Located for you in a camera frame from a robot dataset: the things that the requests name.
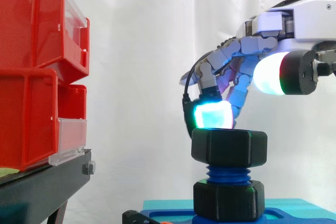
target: nut and bolt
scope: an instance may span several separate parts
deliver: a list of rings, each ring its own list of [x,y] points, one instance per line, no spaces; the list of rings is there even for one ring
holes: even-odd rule
[[[93,175],[95,171],[96,171],[95,161],[90,160],[86,164],[83,164],[83,173],[85,175]]]

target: cyan glowing sensor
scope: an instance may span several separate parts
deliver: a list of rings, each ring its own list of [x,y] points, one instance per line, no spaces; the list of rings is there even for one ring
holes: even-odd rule
[[[233,114],[228,101],[205,103],[196,106],[195,119],[198,128],[232,129]]]
[[[256,87],[266,94],[285,94],[280,84],[280,66],[288,52],[278,52],[261,60],[256,66],[253,80]]]

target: white backdrop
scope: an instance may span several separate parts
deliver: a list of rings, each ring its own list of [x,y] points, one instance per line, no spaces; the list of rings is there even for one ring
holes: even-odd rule
[[[191,199],[205,165],[190,156],[180,76],[282,0],[75,0],[91,20],[88,140],[97,162],[68,203],[65,224],[121,223],[147,199]],[[336,211],[336,79],[306,97],[254,85],[237,128],[265,131],[268,162],[252,169],[267,198],[302,198]]]

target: red storage bin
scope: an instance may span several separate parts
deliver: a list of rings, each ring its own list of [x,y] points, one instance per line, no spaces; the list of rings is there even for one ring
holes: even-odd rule
[[[0,167],[26,170],[83,154],[86,87],[52,69],[0,69]]]
[[[0,68],[52,68],[67,84],[86,77],[89,26],[73,0],[0,0]]]

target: black hexagonal nut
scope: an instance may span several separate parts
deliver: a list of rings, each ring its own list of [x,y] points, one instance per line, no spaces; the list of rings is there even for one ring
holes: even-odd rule
[[[267,160],[267,135],[261,131],[196,128],[191,156],[214,166],[260,166]]]
[[[264,185],[250,180],[249,186],[208,183],[194,185],[194,211],[218,222],[256,221],[265,211]]]

